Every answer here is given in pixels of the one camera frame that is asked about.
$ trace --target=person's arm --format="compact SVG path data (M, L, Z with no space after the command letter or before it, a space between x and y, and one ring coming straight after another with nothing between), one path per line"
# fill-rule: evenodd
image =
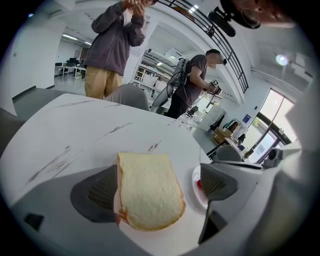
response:
M103 33L110 27L116 18L120 17L124 13L124 11L125 8L122 1L110 6L92 22L92 30L98 34Z
M142 4L135 4L129 28L129 44L132 47L140 46L145 40L148 22L145 22L145 8Z
M210 88L210 84L208 84L207 82L205 82L201 77L202 71L198 66L192 66L191 68L191 73L189 76L189 80L190 82L192 82L193 84L195 84L196 86L199 86L203 89L207 89L209 90Z

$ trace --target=man holding phone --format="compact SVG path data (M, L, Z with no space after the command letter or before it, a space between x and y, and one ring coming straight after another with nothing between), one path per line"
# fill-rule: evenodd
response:
M130 46L140 46L146 36L145 8L157 1L122 0L92 22L98 36L84 62L86 96L103 99L121 85Z

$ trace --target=sign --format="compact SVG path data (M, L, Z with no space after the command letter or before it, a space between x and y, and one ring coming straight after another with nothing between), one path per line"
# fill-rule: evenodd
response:
M250 120L250 118L251 118L251 116L248 115L248 114L246 114L242 121L246 124L246 123L248 123L248 121Z

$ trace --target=gray jacket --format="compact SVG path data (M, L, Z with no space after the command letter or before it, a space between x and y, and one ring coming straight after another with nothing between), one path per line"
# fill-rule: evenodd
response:
M93 40L84 65L111 70L124 75L130 46L140 46L146 36L144 17L132 16L124 26L122 2L110 6L91 25L98 36Z

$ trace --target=khaki pants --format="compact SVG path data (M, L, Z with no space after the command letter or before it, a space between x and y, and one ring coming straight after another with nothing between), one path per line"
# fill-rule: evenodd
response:
M87 66L85 71L85 95L103 99L121 85L122 76L114 71Z

